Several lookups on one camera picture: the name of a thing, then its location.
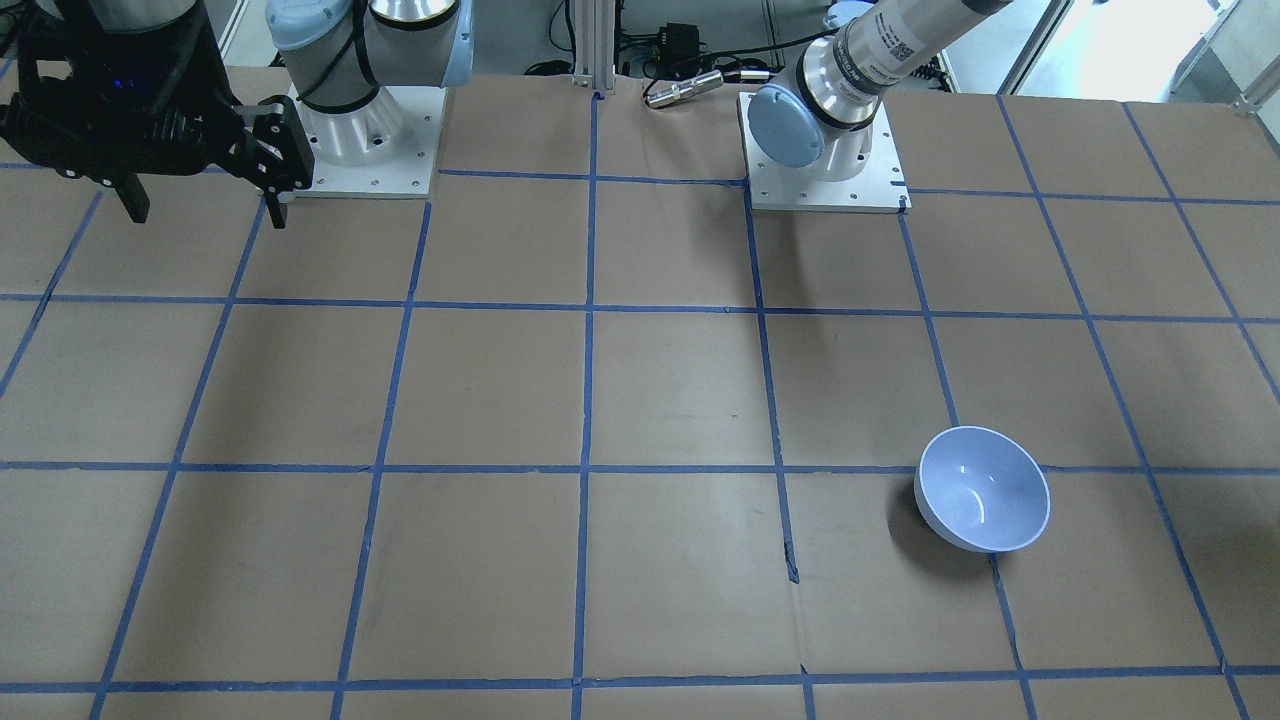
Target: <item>metal connector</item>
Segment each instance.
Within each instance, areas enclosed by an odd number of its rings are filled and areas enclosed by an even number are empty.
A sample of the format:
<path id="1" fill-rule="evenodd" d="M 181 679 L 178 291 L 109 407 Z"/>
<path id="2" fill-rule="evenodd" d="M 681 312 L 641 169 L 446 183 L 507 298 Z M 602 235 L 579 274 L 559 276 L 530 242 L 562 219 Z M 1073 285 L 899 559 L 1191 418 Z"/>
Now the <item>metal connector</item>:
<path id="1" fill-rule="evenodd" d="M 709 73 L 703 73 L 700 76 L 694 76 L 689 79 L 682 79 L 680 82 L 673 82 L 664 90 L 657 92 L 650 92 L 644 96 L 644 104 L 652 110 L 660 110 L 663 108 L 671 108 L 672 105 L 684 102 L 695 95 L 701 95 L 703 92 L 709 92 L 724 85 L 724 73 L 719 70 L 712 70 Z"/>

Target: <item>white bowl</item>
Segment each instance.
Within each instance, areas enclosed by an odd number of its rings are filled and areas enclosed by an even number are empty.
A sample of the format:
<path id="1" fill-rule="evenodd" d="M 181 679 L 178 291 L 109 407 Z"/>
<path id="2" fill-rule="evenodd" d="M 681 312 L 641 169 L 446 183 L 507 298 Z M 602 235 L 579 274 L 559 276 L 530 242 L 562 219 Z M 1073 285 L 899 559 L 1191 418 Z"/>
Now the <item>white bowl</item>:
<path id="1" fill-rule="evenodd" d="M 915 502 L 940 536 L 974 552 L 1027 547 L 1048 525 L 1048 483 L 1036 460 L 973 425 L 929 441 L 915 470 Z"/>

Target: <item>white mounting plate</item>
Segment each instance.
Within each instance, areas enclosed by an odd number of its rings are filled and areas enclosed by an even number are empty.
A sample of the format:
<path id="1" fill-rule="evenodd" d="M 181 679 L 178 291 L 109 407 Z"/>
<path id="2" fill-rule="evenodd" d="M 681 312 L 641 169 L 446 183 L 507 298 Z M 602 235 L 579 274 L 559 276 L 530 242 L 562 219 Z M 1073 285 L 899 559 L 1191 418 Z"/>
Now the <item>white mounting plate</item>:
<path id="1" fill-rule="evenodd" d="M 412 129 L 389 159 L 372 165 L 332 165 L 316 158 L 310 190 L 296 192 L 298 197 L 380 197 L 426 199 L 431 196 L 435 178 L 435 160 L 440 147 L 440 128 L 444 124 L 443 87 L 388 87 L 404 110 L 404 126 Z M 296 90 L 289 87 L 289 95 Z M 302 113 L 306 128 L 307 114 Z M 311 128 L 306 128 L 311 135 Z"/>
<path id="2" fill-rule="evenodd" d="M 746 118 L 746 106 L 754 95 L 740 92 L 737 96 L 742 147 L 751 181 L 751 208 L 819 213 L 897 213 L 902 208 L 911 208 L 884 105 L 879 106 L 872 123 L 876 140 L 867 158 L 867 167 L 850 179 L 829 182 L 814 178 L 814 172 L 808 168 L 778 164 L 760 150 Z"/>

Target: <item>bowl rim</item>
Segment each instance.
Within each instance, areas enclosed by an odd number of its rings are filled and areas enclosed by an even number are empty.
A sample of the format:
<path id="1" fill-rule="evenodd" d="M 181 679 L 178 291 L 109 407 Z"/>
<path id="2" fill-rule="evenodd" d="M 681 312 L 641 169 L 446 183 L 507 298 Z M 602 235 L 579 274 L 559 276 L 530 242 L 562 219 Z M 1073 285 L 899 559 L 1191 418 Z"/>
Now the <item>bowl rim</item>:
<path id="1" fill-rule="evenodd" d="M 993 436 L 1001 438 L 1002 441 L 1007 442 L 1012 447 L 1018 448 L 1018 451 L 1023 454 L 1023 457 L 1025 457 L 1032 464 L 1032 468 L 1036 468 L 1036 475 L 1039 478 L 1039 484 L 1041 484 L 1041 487 L 1044 491 L 1044 518 L 1041 520 L 1039 528 L 1037 528 L 1037 530 L 1034 533 L 1032 533 L 1028 539 L 1020 541 L 1020 542 L 1014 543 L 1011 546 L 989 547 L 987 544 L 983 544 L 983 543 L 979 543 L 979 542 L 974 542 L 973 539 L 970 539 L 969 537 L 966 537 L 964 533 L 961 533 L 961 532 L 956 530 L 955 528 L 952 528 L 950 523 L 947 523 L 946 520 L 943 520 L 941 515 L 938 515 L 936 511 L 933 511 L 933 498 L 929 497 L 929 488 L 928 488 L 928 484 L 924 482 L 924 459 L 929 455 L 929 450 L 933 448 L 933 443 L 938 442 L 938 439 L 941 439 L 943 436 L 954 433 L 954 432 L 957 432 L 957 430 L 980 430 L 980 432 L 984 432 L 984 433 L 993 434 Z M 1042 534 L 1044 534 L 1044 529 L 1048 528 L 1050 515 L 1052 515 L 1052 512 L 1053 512 L 1053 497 L 1052 497 L 1052 493 L 1050 493 L 1048 479 L 1044 478 L 1044 470 L 1041 469 L 1039 462 L 1037 462 L 1036 459 L 1032 457 L 1032 454 L 1027 452 L 1027 448 L 1023 447 L 1021 445 L 1019 445 L 1018 441 L 1015 441 L 1014 438 L 1006 436 L 1005 433 L 1002 433 L 1000 430 L 993 430 L 991 428 L 984 428 L 982 425 L 955 425 L 952 428 L 947 428 L 947 429 L 942 430 L 941 433 L 933 436 L 933 439 L 931 439 L 929 443 L 924 446 L 924 452 L 920 454 L 920 464 L 916 466 L 915 475 L 916 475 L 918 482 L 920 483 L 920 493 L 924 496 L 924 500 L 929 503 L 929 511 L 933 512 L 933 516 L 938 519 L 938 523 L 941 523 L 942 527 L 945 527 L 947 529 L 947 532 L 950 532 L 955 537 L 963 539 L 964 542 L 966 542 L 968 544 L 972 544 L 973 547 L 980 547 L 980 548 L 983 548 L 984 552 L 1012 552 L 1015 550 L 1021 550 L 1021 548 L 1029 546 L 1030 543 L 1033 543 L 1037 539 L 1039 539 L 1039 537 Z"/>

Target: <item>blue joint cap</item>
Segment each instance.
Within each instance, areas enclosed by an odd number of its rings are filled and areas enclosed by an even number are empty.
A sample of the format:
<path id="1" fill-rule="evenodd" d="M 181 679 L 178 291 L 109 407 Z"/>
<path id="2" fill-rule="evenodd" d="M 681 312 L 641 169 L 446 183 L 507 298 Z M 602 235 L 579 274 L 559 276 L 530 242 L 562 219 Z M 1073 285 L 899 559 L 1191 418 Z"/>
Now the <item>blue joint cap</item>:
<path id="1" fill-rule="evenodd" d="M 760 150 L 788 168 L 812 165 L 822 156 L 824 138 L 818 118 L 781 85 L 771 82 L 755 91 L 746 119 Z"/>
<path id="2" fill-rule="evenodd" d="M 266 27 L 276 50 L 306 47 L 351 13 L 351 0 L 268 0 Z"/>

